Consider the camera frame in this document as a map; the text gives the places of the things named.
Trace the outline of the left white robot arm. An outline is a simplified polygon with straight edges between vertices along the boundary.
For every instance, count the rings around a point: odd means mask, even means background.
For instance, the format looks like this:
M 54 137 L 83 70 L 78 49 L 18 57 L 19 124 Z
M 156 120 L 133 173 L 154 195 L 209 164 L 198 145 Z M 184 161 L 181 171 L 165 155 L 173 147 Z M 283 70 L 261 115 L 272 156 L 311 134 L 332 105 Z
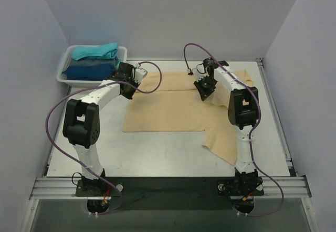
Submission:
M 100 110 L 112 99 L 124 96 L 131 100 L 147 71 L 139 65 L 120 63 L 117 71 L 80 99 L 70 99 L 66 105 L 63 136 L 77 152 L 82 173 L 80 187 L 100 196 L 108 189 L 105 171 L 98 157 L 96 142 L 100 135 Z

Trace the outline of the cream yellow t shirt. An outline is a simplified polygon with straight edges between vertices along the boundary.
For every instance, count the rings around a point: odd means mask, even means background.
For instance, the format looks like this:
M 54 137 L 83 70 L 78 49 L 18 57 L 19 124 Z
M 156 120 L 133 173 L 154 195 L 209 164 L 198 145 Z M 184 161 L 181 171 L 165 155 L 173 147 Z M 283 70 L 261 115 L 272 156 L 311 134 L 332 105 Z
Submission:
M 202 144 L 230 165 L 237 160 L 236 130 L 228 119 L 230 93 L 216 84 L 202 101 L 194 78 L 183 72 L 150 72 L 129 101 L 124 132 L 205 132 Z

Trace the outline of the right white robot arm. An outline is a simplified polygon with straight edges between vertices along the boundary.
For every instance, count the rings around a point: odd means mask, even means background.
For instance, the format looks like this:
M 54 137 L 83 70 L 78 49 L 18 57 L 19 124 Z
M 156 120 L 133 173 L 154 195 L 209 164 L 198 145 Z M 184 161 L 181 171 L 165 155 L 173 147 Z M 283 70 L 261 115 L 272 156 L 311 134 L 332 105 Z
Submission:
M 249 87 L 231 72 L 225 61 L 204 59 L 203 71 L 197 67 L 190 70 L 195 76 L 194 86 L 202 101 L 208 99 L 215 90 L 222 85 L 229 94 L 228 120 L 235 127 L 237 135 L 237 160 L 235 162 L 235 176 L 233 189 L 238 195 L 250 194 L 262 184 L 254 165 L 251 154 L 251 131 L 257 125 L 260 117 L 258 89 Z

